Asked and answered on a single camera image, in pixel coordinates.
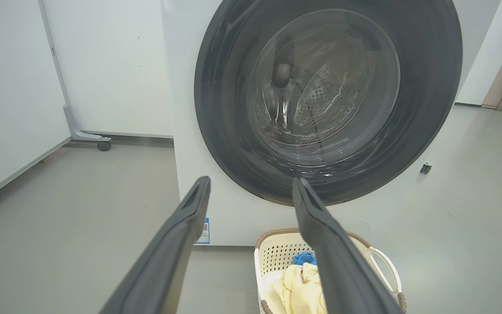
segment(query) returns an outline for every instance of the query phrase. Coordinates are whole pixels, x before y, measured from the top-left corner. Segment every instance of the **caster wheel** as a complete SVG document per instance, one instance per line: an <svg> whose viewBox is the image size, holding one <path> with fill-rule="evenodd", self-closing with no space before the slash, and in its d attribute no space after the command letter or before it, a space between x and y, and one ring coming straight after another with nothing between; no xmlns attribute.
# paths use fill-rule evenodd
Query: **caster wheel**
<svg viewBox="0 0 502 314"><path fill-rule="evenodd" d="M422 167L422 170L420 172L424 173L424 174L428 174L429 171L431 171L431 164L426 161L426 163L424 163L424 166Z"/></svg>
<svg viewBox="0 0 502 314"><path fill-rule="evenodd" d="M110 148L112 148L112 143L109 141L107 142L99 142L96 146L98 146L98 149L101 151L108 151Z"/></svg>

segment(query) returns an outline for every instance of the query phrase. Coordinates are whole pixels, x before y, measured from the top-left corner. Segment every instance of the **laundry basket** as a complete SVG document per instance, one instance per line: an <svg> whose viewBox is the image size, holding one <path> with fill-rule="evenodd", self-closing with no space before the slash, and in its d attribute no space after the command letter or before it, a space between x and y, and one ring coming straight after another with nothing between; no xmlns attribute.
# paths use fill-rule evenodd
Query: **laundry basket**
<svg viewBox="0 0 502 314"><path fill-rule="evenodd" d="M388 288L390 293L397 299L398 305L406 313L406 299L402 294L402 284L398 272L388 257L383 252L373 248L368 241L346 232L351 241L365 257L368 264ZM259 294L259 308L261 314L285 314L285 308L279 296L272 288L276 280L280 280L284 270L293 262L297 254L313 253L313 249L301 237L299 229L280 229L263 234L255 245L255 276L257 277L257 289ZM373 255L378 255L387 264L392 272L394 287L385 278L383 272L375 262Z"/></svg>

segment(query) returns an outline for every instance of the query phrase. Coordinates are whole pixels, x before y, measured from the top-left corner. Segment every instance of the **yellow cloth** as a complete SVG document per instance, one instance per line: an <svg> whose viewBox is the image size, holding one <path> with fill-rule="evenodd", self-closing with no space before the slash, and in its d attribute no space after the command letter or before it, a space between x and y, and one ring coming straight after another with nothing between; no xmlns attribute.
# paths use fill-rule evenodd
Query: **yellow cloth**
<svg viewBox="0 0 502 314"><path fill-rule="evenodd" d="M326 314L325 296L317 266L290 265L273 288L284 304L286 314Z"/></svg>

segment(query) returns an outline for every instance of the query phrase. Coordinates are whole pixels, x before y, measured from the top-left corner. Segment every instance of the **blue cloth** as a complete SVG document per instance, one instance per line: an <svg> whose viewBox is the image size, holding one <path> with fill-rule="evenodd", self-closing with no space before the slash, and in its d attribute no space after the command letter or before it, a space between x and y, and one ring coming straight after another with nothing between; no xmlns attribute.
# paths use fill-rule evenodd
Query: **blue cloth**
<svg viewBox="0 0 502 314"><path fill-rule="evenodd" d="M309 263L312 265L317 265L317 260L313 257L311 253L298 254L293 257L294 265L303 265L303 263Z"/></svg>

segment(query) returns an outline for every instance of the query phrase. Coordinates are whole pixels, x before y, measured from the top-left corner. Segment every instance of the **gray floor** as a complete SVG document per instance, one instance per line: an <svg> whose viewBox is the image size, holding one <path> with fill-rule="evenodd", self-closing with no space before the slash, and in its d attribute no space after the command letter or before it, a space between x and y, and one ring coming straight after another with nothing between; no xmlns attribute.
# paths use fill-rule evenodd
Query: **gray floor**
<svg viewBox="0 0 502 314"><path fill-rule="evenodd" d="M95 314L179 202L167 140L76 143L0 191L0 314ZM455 107L399 215L368 239L410 313L502 312L502 113ZM257 313L252 248L195 248L178 313Z"/></svg>

